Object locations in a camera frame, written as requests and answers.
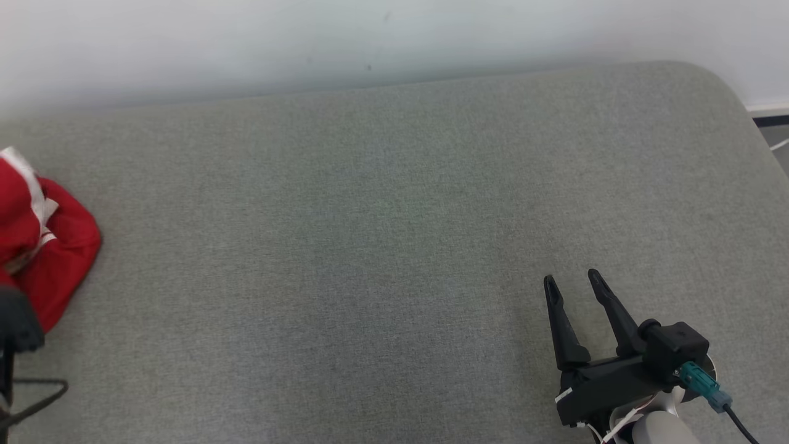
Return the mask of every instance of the white stripe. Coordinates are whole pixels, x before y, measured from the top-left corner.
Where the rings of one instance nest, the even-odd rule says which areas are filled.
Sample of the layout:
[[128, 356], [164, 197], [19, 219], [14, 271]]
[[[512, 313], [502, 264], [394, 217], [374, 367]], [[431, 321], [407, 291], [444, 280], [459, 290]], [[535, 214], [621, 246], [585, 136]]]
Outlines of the white stripe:
[[28, 164], [28, 161], [13, 146], [0, 151], [0, 159], [5, 160], [28, 184], [30, 209], [33, 210], [33, 214], [39, 220], [39, 232], [42, 232], [47, 222], [44, 217], [46, 201], [44, 200], [44, 193], [41, 191], [39, 180], [36, 179], [36, 172], [33, 171], [33, 167]]
[[570, 388], [569, 388], [569, 389], [567, 389], [567, 390], [564, 390], [564, 391], [563, 391], [563, 392], [562, 392], [562, 393], [561, 393], [559, 396], [557, 396], [557, 397], [556, 397], [556, 398], [555, 398], [553, 401], [554, 401], [556, 404], [558, 404], [558, 403], [559, 403], [559, 401], [561, 401], [562, 399], [564, 399], [564, 397], [565, 397], [565, 396], [567, 396], [567, 395], [569, 395], [570, 393], [573, 393], [573, 388], [572, 388], [572, 387], [570, 387]]
[[770, 147], [770, 151], [775, 151], [775, 150], [777, 150], [778, 148], [780, 148], [780, 147], [782, 147], [782, 146], [786, 145], [787, 143], [789, 143], [789, 139], [787, 139], [787, 140], [785, 140], [785, 141], [782, 141], [782, 142], [778, 142], [778, 143], [776, 143], [775, 145], [773, 145], [773, 146], [771, 146], [771, 147]]

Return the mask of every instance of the red cloth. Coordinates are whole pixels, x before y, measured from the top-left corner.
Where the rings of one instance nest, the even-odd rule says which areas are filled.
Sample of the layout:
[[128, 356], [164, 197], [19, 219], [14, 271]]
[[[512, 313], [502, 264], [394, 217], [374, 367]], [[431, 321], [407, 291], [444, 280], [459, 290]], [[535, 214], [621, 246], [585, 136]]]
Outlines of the red cloth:
[[93, 216], [14, 149], [0, 152], [0, 285], [31, 301], [45, 332], [60, 320], [101, 245]]

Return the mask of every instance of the baseboard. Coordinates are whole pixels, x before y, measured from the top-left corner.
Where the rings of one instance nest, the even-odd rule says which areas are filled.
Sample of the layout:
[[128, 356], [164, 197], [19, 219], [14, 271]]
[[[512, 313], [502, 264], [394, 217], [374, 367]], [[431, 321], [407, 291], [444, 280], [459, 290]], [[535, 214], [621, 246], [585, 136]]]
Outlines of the baseboard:
[[789, 102], [771, 103], [769, 105], [752, 105], [745, 107], [753, 119], [789, 115]]

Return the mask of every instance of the sofa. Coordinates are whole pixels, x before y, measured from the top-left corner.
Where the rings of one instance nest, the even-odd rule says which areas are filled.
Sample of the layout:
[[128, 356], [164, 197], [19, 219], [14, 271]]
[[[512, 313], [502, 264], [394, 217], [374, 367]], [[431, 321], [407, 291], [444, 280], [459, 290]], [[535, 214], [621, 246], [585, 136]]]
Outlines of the sofa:
[[[103, 233], [19, 376], [11, 442], [593, 442], [562, 427], [543, 277], [593, 359], [687, 322], [761, 442], [789, 422], [789, 179], [681, 62], [0, 123]], [[15, 405], [43, 392], [20, 387]], [[740, 443], [704, 400], [702, 442]]]

